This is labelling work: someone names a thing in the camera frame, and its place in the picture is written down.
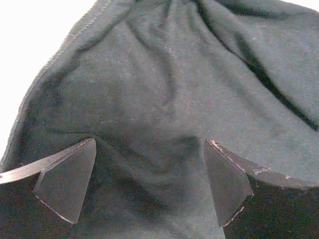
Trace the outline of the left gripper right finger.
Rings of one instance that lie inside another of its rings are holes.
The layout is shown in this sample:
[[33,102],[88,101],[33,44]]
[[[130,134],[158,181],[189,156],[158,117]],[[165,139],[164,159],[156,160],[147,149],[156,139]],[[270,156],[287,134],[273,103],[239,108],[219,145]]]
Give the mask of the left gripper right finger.
[[319,223],[319,185],[281,174],[206,140],[204,158],[221,227]]

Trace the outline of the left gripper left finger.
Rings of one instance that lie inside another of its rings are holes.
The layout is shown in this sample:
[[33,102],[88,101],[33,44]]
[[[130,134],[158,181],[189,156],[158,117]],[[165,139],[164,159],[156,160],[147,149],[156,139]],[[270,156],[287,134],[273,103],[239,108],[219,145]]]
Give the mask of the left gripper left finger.
[[85,139],[61,152],[1,173],[1,184],[38,175],[32,192],[52,212],[76,224],[96,158],[96,141]]

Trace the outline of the black t-shirt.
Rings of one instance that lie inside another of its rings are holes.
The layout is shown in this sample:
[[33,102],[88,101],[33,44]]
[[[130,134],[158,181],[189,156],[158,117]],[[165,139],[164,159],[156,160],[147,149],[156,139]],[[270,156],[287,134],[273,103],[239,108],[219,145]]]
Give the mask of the black t-shirt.
[[316,239],[221,227],[206,140],[319,184],[319,14],[280,0],[99,0],[28,89],[0,173],[85,139],[96,158],[76,224],[38,175],[0,184],[3,239]]

